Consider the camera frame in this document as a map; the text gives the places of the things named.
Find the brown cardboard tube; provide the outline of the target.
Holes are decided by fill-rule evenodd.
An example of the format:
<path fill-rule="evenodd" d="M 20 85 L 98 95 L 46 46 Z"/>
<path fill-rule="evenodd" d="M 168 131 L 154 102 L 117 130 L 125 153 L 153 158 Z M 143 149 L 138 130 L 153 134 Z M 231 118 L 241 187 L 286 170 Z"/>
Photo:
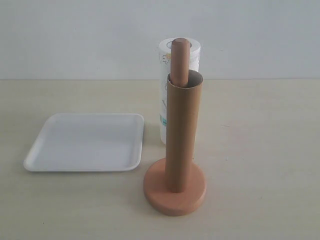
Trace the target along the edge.
<path fill-rule="evenodd" d="M 165 181 L 173 193 L 184 192 L 190 181 L 202 85 L 195 70 L 186 87 L 167 81 Z"/>

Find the white patterned paper towel roll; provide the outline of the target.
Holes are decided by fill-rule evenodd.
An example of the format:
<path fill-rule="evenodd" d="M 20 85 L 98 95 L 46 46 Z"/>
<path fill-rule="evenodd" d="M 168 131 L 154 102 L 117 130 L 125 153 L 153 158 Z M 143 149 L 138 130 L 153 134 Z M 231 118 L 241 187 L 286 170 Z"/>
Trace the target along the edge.
<path fill-rule="evenodd" d="M 159 58 L 159 100 L 160 100 L 160 139 L 166 144 L 167 133 L 167 79 L 171 72 L 171 46 L 175 37 L 162 40 L 158 46 Z M 201 44 L 192 38 L 186 38 L 190 42 L 189 69 L 199 71 Z"/>

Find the wooden paper towel holder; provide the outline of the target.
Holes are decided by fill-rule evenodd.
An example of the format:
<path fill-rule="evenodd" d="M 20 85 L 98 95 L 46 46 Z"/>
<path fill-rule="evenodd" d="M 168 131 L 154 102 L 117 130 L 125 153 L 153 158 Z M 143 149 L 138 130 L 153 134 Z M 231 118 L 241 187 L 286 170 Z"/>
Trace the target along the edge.
<path fill-rule="evenodd" d="M 189 79 L 190 42 L 186 38 L 175 38 L 171 43 L 170 73 L 168 79 L 177 87 L 186 87 Z M 172 192 L 166 185 L 166 156 L 146 171 L 143 179 L 143 191 L 146 199 L 157 211 L 168 216 L 182 216 L 195 211 L 202 203 L 207 190 L 204 172 L 194 163 L 187 189 Z"/>

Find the white foam tray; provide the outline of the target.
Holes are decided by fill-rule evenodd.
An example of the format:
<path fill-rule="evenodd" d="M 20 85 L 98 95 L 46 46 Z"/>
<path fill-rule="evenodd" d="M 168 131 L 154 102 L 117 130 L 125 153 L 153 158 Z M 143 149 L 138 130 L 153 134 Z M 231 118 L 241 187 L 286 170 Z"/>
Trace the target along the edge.
<path fill-rule="evenodd" d="M 138 113 L 57 113 L 23 166 L 30 172 L 126 172 L 141 162 L 145 119 Z"/>

